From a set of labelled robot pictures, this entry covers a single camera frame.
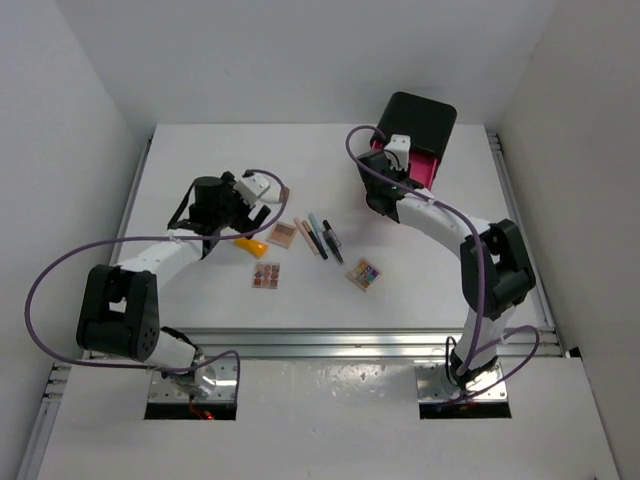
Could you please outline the orange makeup tube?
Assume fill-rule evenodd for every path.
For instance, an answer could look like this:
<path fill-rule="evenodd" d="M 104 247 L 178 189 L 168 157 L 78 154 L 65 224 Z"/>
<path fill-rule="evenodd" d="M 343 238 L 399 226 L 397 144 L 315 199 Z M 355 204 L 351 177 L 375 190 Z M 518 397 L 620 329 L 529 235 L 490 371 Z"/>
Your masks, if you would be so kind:
<path fill-rule="evenodd" d="M 269 248 L 266 243 L 248 238 L 237 238 L 233 241 L 233 244 L 251 254 L 256 259 L 261 259 Z"/>

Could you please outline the black drawer cabinet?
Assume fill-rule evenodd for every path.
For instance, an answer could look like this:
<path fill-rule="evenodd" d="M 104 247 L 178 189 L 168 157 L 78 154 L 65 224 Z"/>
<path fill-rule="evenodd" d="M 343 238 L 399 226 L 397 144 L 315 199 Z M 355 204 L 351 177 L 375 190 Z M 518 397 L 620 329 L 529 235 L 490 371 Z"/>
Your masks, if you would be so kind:
<path fill-rule="evenodd" d="M 437 160 L 444 156 L 457 110 L 450 104 L 427 99 L 407 92 L 395 92 L 386 104 L 370 143 L 381 144 L 392 135 L 411 139 L 414 150 Z"/>

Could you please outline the white bottle gold cap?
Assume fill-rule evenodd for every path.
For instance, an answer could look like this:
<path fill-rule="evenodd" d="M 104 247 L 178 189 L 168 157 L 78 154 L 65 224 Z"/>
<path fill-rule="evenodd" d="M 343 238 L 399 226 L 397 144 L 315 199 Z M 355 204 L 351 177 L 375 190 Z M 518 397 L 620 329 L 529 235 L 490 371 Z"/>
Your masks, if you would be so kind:
<path fill-rule="evenodd" d="M 290 194 L 290 190 L 287 187 L 282 187 L 276 190 L 274 187 L 271 187 L 268 192 L 266 192 L 261 200 L 266 204 L 279 204 L 286 202 L 288 200 Z"/>

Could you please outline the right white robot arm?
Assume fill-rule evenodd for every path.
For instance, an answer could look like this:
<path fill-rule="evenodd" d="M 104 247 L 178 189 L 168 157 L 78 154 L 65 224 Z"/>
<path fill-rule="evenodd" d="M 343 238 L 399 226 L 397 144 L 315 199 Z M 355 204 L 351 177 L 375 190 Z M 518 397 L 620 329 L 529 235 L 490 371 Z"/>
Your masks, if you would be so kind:
<path fill-rule="evenodd" d="M 491 222 L 471 217 L 435 199 L 422 184 L 394 168 L 381 150 L 352 159 L 372 210 L 425 234 L 460 262 L 469 310 L 448 367 L 450 381 L 463 389 L 493 367 L 508 317 L 536 286 L 521 230 L 509 218 Z"/>

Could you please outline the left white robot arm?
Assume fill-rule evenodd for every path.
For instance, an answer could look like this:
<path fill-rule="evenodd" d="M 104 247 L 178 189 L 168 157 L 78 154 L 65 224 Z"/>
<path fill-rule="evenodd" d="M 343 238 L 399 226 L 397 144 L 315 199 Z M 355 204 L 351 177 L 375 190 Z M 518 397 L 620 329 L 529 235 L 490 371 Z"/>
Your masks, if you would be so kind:
<path fill-rule="evenodd" d="M 90 270 L 76 330 L 78 346 L 171 374 L 190 374 L 198 348 L 162 326 L 159 293 L 187 266 L 206 258 L 223 230 L 258 230 L 270 213 L 259 203 L 270 187 L 258 172 L 193 180 L 163 236 L 132 258 Z"/>

